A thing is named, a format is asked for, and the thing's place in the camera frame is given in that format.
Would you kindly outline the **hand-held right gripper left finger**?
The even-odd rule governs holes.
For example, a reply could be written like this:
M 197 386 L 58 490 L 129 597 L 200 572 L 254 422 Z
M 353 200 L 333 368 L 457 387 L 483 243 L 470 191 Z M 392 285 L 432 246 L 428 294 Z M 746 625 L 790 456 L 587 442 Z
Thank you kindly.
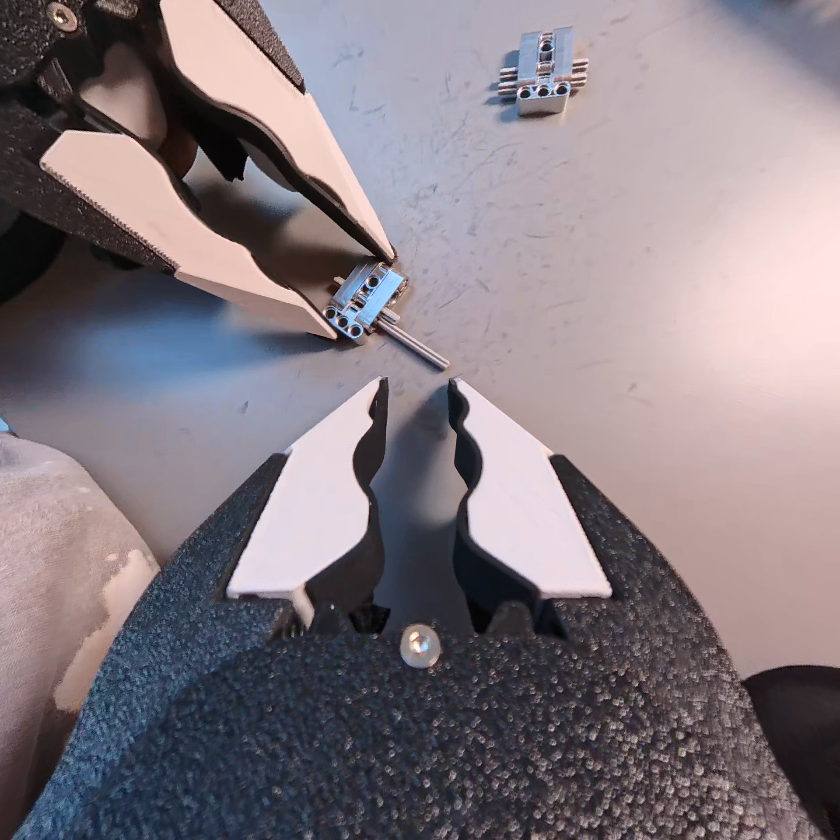
M 371 489 L 385 452 L 389 383 L 374 378 L 274 459 L 226 597 L 291 603 L 305 627 L 334 605 L 371 604 L 384 570 Z

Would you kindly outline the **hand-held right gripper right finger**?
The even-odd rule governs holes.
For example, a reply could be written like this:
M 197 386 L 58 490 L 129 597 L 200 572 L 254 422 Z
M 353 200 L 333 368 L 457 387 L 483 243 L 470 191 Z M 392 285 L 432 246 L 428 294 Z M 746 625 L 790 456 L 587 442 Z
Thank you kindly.
M 461 378 L 448 383 L 458 504 L 453 565 L 473 629 L 562 636 L 553 604 L 613 597 L 555 453 Z

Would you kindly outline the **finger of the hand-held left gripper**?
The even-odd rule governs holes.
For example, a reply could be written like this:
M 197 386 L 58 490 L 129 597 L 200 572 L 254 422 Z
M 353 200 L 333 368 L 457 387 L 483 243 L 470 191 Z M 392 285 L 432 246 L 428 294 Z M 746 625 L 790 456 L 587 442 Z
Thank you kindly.
M 164 164 L 133 137 L 67 130 L 43 153 L 39 166 L 162 257 L 176 279 L 281 329 L 337 339 L 308 299 L 270 279 L 246 247 L 207 227 L 180 196 Z
M 389 264 L 396 252 L 312 95 L 216 2 L 163 1 L 175 73 L 216 120 L 258 149 L 288 184 Z

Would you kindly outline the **chrome T-shaped connector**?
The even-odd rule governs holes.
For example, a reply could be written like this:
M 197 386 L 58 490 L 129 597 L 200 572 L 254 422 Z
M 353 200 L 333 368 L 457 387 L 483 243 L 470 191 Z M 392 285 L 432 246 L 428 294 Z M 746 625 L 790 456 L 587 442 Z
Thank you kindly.
M 371 324 L 363 320 L 363 310 L 355 306 L 339 309 L 330 305 L 322 314 L 340 337 L 356 344 L 365 343 L 373 330 Z

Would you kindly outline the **chrome beam assembly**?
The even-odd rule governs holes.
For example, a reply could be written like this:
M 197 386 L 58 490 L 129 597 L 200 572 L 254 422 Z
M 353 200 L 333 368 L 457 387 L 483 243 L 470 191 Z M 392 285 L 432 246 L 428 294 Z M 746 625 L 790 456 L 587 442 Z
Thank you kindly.
M 586 86 L 589 65 L 573 26 L 523 34 L 516 63 L 500 70 L 497 96 L 514 104 L 520 118 L 561 115 Z

